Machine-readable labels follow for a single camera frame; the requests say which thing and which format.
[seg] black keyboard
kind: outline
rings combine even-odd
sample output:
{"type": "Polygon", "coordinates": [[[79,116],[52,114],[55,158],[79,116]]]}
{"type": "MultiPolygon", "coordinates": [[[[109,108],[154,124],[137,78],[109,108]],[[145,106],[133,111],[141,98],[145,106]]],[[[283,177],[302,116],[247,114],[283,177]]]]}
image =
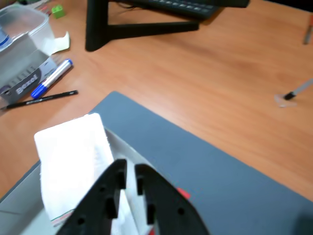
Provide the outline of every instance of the black keyboard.
{"type": "Polygon", "coordinates": [[[201,20],[210,18],[219,9],[217,6],[185,0],[140,0],[138,2],[134,0],[129,4],[148,9],[160,9],[201,20]]]}

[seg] clear plastic box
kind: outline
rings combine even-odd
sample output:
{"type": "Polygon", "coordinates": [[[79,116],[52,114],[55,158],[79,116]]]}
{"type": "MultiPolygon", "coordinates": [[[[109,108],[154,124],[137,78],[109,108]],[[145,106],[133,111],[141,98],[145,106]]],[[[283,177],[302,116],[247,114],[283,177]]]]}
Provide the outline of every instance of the clear plastic box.
{"type": "Polygon", "coordinates": [[[12,40],[27,33],[37,49],[50,56],[54,49],[54,34],[48,15],[30,7],[14,4],[0,10],[0,26],[12,40]]]}

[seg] desk surface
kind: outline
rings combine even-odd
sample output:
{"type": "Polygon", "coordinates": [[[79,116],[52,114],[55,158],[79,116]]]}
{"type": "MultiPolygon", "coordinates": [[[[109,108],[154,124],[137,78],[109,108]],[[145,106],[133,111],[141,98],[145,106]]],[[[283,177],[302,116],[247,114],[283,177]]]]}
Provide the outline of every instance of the desk surface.
{"type": "MultiPolygon", "coordinates": [[[[90,53],[86,1],[59,2],[67,15],[50,23],[56,37],[69,31],[71,48],[61,55],[75,68],[48,94],[80,94],[0,117],[0,196],[38,160],[36,132],[119,91],[313,200],[313,88],[297,97],[297,107],[278,108],[273,98],[313,76],[313,44],[302,45],[308,12],[253,0],[196,32],[112,41],[90,53]]],[[[115,3],[110,11],[113,24],[181,21],[115,3]]]]}

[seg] green object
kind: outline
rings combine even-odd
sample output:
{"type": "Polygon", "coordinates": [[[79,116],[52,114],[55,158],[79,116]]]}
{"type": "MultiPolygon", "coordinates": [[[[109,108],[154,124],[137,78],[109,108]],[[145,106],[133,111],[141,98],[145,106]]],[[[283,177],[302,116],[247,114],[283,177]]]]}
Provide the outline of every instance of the green object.
{"type": "Polygon", "coordinates": [[[61,5],[56,5],[55,7],[53,7],[52,14],[54,15],[56,19],[65,16],[65,12],[61,5]]]}

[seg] white paper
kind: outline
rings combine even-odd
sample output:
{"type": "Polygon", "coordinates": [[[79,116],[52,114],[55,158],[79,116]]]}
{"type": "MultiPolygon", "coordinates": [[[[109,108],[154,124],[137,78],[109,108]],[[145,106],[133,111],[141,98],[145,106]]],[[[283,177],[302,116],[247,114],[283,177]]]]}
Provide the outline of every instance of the white paper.
{"type": "MultiPolygon", "coordinates": [[[[102,172],[113,162],[98,114],[86,115],[35,134],[41,160],[41,191],[52,224],[61,226],[102,172]]],[[[112,235],[138,235],[122,190],[112,235]]]]}
{"type": "Polygon", "coordinates": [[[69,39],[68,32],[66,32],[66,34],[63,38],[54,39],[54,50],[53,50],[52,54],[54,54],[58,51],[61,51],[61,50],[68,49],[69,48],[69,42],[70,42],[70,39],[69,39]]]}

